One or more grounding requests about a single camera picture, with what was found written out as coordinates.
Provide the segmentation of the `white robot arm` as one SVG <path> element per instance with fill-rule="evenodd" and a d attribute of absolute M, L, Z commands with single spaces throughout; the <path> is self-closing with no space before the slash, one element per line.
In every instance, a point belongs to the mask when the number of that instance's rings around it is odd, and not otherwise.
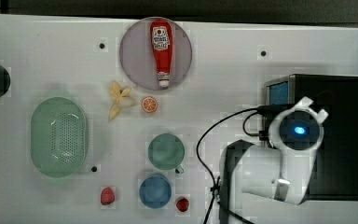
<path fill-rule="evenodd" d="M 235 212 L 236 198 L 242 193 L 302 203 L 328 117 L 324 109 L 316 111 L 312 104 L 310 98 L 304 97 L 287 109 L 268 105 L 267 111 L 276 113 L 268 127 L 269 145 L 237 140 L 224 149 L 220 160 L 220 224 L 247 221 Z"/>

